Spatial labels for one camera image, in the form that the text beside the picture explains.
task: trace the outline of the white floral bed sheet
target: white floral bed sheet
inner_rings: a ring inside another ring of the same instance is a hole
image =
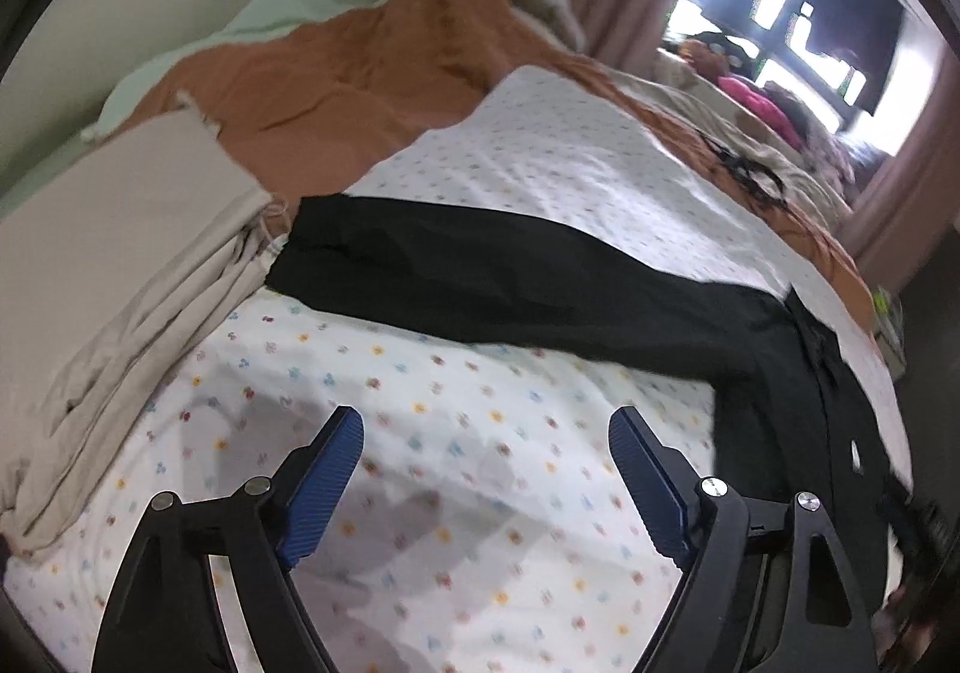
[[[834,328],[909,475],[889,376],[808,262],[646,128],[527,67],[457,127],[350,189],[549,217],[659,269],[784,294]],[[301,597],[344,673],[632,669],[679,574],[653,549],[607,446],[635,404],[701,474],[712,389],[555,351],[469,347],[314,312],[262,290],[155,393],[83,516],[5,588],[71,671],[89,670],[120,560],[157,491],[184,501],[269,474],[336,404],[364,416],[360,467]],[[223,561],[241,671],[259,669]]]

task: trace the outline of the brown blanket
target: brown blanket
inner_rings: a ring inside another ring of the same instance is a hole
[[[514,18],[508,0],[387,0],[282,39],[195,53],[144,97],[124,128],[171,109],[185,90],[222,124],[229,154],[296,210],[301,197],[343,191],[424,131],[464,120],[527,64],[576,80],[640,118],[680,160],[713,158],[693,128],[624,96],[589,58],[541,39]],[[751,209],[736,181],[716,177]],[[810,222],[757,215],[813,262],[869,329],[869,292],[846,254]],[[813,258],[810,248],[818,250]]]

